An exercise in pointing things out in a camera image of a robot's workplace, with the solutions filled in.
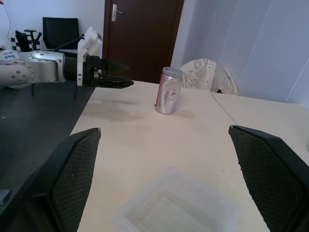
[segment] plastic container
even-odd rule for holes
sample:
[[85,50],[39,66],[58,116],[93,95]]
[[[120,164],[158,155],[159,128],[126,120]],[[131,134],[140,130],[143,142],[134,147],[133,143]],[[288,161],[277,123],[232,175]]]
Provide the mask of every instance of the plastic container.
[[233,232],[238,208],[176,169],[168,169],[113,219],[118,232]]

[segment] door frame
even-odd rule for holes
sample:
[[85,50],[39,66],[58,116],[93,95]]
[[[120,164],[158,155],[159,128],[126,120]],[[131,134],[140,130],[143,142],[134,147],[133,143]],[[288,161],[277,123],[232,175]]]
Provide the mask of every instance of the door frame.
[[[184,0],[178,0],[178,4],[176,7],[176,15],[174,18],[174,24],[172,28],[172,38],[171,38],[171,44],[169,45],[169,52],[168,52],[168,59],[169,63],[172,61],[173,53],[174,53],[174,47],[175,42],[177,38],[178,33],[178,27],[180,24],[180,18],[182,16],[183,11],[183,3]],[[104,28],[103,28],[103,49],[102,49],[102,58],[108,59],[108,40],[110,35],[110,23],[112,21],[112,0],[105,0],[105,8],[104,8]]]

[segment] brown wooden door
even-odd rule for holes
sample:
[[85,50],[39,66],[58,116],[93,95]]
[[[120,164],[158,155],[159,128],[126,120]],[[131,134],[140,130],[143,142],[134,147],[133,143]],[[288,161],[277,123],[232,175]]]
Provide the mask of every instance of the brown wooden door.
[[[169,66],[184,0],[106,0],[103,58],[129,67],[132,80],[159,83]],[[112,22],[112,5],[117,4]]]

